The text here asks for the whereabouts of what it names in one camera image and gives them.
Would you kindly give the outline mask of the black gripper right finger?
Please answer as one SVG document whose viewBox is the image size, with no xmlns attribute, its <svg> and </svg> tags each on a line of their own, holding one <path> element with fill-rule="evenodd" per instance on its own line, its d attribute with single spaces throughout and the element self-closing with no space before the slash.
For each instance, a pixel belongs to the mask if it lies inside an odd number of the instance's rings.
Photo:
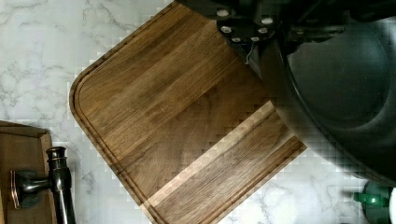
<svg viewBox="0 0 396 224">
<path fill-rule="evenodd" d="M 350 20 L 395 16 L 395 0 L 291 0 L 282 15 L 281 49 L 288 55 L 303 43 L 320 43 L 343 33 Z"/>
</svg>

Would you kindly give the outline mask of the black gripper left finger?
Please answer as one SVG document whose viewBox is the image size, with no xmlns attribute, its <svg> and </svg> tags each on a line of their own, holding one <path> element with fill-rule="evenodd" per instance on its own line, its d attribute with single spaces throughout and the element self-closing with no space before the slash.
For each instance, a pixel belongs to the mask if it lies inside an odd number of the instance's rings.
<svg viewBox="0 0 396 224">
<path fill-rule="evenodd" d="M 255 47 L 269 39 L 279 25 L 277 0 L 177 0 L 180 4 L 216 22 L 227 43 L 244 64 Z"/>
</svg>

